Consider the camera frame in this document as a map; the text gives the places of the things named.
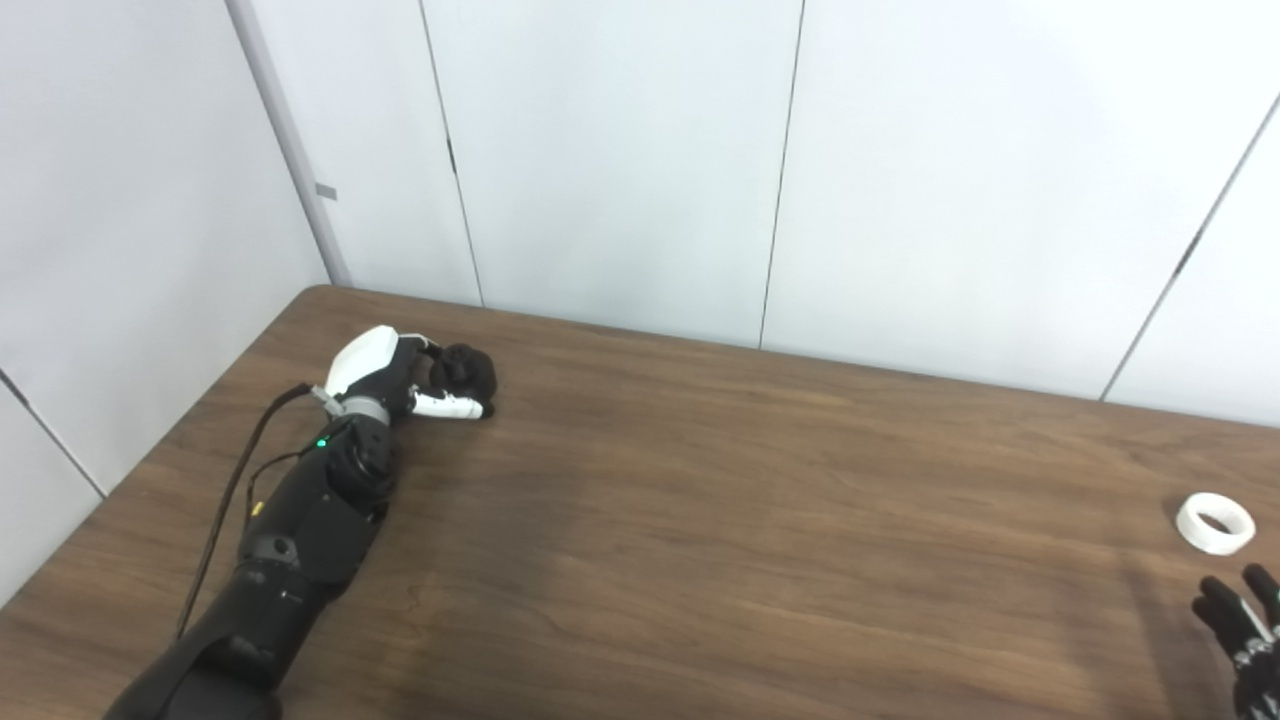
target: robotic hand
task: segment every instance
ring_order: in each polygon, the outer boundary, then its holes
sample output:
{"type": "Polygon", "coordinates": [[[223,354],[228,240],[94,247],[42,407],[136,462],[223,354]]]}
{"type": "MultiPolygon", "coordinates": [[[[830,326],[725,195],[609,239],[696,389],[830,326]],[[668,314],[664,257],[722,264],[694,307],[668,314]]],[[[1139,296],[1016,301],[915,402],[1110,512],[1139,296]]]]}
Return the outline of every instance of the robotic hand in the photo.
{"type": "Polygon", "coordinates": [[[1249,565],[1243,573],[1258,602],[1266,623],[1249,603],[1217,578],[1201,580],[1201,594],[1192,601],[1192,610],[1206,624],[1235,667],[1235,689],[1231,693],[1239,720],[1280,719],[1280,669],[1275,656],[1280,635],[1280,584],[1261,565],[1249,565]]]}
{"type": "Polygon", "coordinates": [[[495,391],[488,355],[381,325],[334,357],[324,388],[298,386],[280,396],[228,483],[177,639],[106,720],[279,720],[276,687],[320,611],[351,584],[387,515],[396,489],[390,427],[410,414],[488,418],[495,391]],[[429,384],[419,387],[412,375],[424,355],[434,363],[429,384]],[[324,404],[329,423],[253,511],[230,580],[183,633],[252,446],[275,409],[307,393],[324,404]]]}

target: robot finger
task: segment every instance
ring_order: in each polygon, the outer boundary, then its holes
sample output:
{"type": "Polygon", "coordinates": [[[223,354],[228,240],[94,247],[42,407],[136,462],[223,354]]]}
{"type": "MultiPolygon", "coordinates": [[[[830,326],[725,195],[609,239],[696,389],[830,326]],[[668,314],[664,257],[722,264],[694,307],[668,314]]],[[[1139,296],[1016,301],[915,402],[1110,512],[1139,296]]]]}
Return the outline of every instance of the robot finger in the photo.
{"type": "Polygon", "coordinates": [[[1262,611],[1267,618],[1267,626],[1271,634],[1280,632],[1280,583],[1267,573],[1262,565],[1248,565],[1244,568],[1244,582],[1262,603],[1262,611]]]}
{"type": "Polygon", "coordinates": [[[1201,580],[1201,593],[1202,597],[1192,603],[1192,610],[1213,630],[1228,655],[1234,659],[1236,653],[1254,653],[1262,646],[1270,650],[1270,630],[1222,580],[1204,578],[1201,580]]]}

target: black cable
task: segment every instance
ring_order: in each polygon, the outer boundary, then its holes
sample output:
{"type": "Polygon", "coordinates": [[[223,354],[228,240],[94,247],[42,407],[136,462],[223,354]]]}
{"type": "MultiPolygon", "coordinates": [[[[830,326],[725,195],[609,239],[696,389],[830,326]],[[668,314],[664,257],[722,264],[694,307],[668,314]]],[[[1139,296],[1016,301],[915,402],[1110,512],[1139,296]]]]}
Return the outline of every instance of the black cable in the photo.
{"type": "Polygon", "coordinates": [[[236,469],[232,470],[230,478],[227,479],[227,488],[223,491],[223,498],[218,502],[218,512],[214,514],[214,527],[209,529],[209,539],[205,541],[205,552],[200,556],[200,565],[196,568],[196,577],[191,580],[191,589],[187,592],[187,601],[182,605],[182,614],[178,616],[178,630],[174,633],[174,642],[182,638],[182,634],[187,630],[187,620],[191,619],[191,611],[196,606],[196,597],[200,594],[200,585],[205,582],[205,574],[209,573],[209,561],[214,557],[214,548],[218,546],[218,534],[223,529],[223,520],[227,519],[227,510],[232,505],[232,496],[236,495],[236,486],[239,484],[239,478],[244,473],[244,466],[248,465],[248,459],[253,455],[253,448],[257,447],[257,441],[262,437],[262,430],[266,429],[266,424],[271,420],[271,415],[280,407],[284,407],[288,402],[297,400],[305,395],[311,393],[311,386],[302,383],[296,386],[279,397],[271,401],[262,411],[262,416],[259,418],[257,425],[253,427],[253,433],[248,436],[248,442],[244,443],[244,451],[241,452],[239,460],[236,462],[236,469]]]}
{"type": "Polygon", "coordinates": [[[276,462],[283,462],[291,457],[298,457],[301,452],[285,452],[283,455],[276,455],[275,457],[262,462],[253,470],[253,474],[248,477],[248,482],[244,484],[244,529],[242,533],[248,532],[248,521],[253,519],[253,488],[257,487],[257,477],[261,475],[268,468],[275,465],[276,462]]]}

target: black robotic arm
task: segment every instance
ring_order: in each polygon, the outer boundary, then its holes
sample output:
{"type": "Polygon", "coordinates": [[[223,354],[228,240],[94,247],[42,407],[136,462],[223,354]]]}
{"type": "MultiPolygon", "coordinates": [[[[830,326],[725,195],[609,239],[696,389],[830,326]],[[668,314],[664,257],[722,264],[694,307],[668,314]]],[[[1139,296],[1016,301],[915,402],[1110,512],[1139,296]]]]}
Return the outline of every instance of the black robotic arm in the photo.
{"type": "Polygon", "coordinates": [[[320,611],[355,579],[387,515],[396,489],[392,427],[410,414],[488,418],[497,378],[483,352],[465,345],[442,348],[383,325],[338,354],[324,389],[302,386],[292,395],[307,389],[325,402],[329,423],[298,451],[297,464],[253,514],[230,580],[184,632],[211,537],[177,639],[124,689],[106,720],[282,717],[275,689],[320,611]],[[434,365],[428,386],[419,387],[413,369],[424,356],[434,365]]]}

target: wooden table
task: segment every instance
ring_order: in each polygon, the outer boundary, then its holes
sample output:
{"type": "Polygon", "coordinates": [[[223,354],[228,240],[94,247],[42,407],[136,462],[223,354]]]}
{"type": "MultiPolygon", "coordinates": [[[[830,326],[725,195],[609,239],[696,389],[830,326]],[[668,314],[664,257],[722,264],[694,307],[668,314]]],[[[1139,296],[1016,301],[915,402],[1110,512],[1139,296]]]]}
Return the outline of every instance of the wooden table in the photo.
{"type": "MultiPolygon", "coordinates": [[[[0,717],[101,716],[262,407],[378,323],[489,351],[499,410],[398,429],[399,495],[287,717],[1229,714],[1187,606],[1280,566],[1275,430],[325,287],[0,612],[0,717]],[[1198,489],[1257,518],[1238,556],[1171,527],[1198,489]]],[[[259,457],[320,420],[285,410],[259,457]]]]}

